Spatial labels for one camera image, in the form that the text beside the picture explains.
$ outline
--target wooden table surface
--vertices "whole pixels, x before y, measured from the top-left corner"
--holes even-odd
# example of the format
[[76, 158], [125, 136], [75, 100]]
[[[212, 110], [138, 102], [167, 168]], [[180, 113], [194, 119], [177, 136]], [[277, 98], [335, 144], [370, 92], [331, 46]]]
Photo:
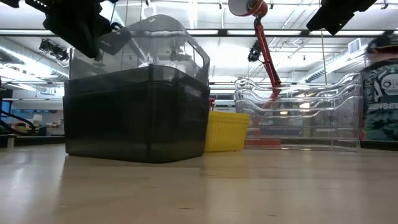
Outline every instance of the wooden table surface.
[[398, 152], [245, 150], [171, 164], [0, 151], [1, 224], [397, 223]]

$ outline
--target dark plastic bin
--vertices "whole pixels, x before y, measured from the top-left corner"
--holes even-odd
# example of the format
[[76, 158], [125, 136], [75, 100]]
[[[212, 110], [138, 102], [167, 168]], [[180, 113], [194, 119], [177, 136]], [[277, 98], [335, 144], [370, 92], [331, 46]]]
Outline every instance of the dark plastic bin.
[[209, 96], [208, 86], [164, 66], [70, 80], [63, 98], [67, 153], [150, 163], [201, 156]]

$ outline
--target yellow plastic basket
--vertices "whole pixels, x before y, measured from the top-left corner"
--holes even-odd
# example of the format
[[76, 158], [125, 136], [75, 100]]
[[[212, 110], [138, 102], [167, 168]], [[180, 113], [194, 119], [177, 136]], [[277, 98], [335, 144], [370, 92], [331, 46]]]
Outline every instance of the yellow plastic basket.
[[205, 152], [242, 150], [249, 126], [249, 115], [210, 111]]

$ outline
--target dark t-shirt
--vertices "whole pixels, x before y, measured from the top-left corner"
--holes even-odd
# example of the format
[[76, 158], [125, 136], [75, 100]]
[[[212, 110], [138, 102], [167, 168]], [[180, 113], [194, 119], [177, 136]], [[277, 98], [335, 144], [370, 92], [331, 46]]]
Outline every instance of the dark t-shirt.
[[361, 74], [365, 139], [398, 141], [398, 58], [375, 63]]

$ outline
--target person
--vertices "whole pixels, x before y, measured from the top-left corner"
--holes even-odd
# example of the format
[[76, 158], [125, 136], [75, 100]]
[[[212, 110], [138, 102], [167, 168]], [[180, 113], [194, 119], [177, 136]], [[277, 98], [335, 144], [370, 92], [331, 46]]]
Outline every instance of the person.
[[383, 35], [366, 48], [363, 79], [363, 138], [398, 141], [398, 36]]

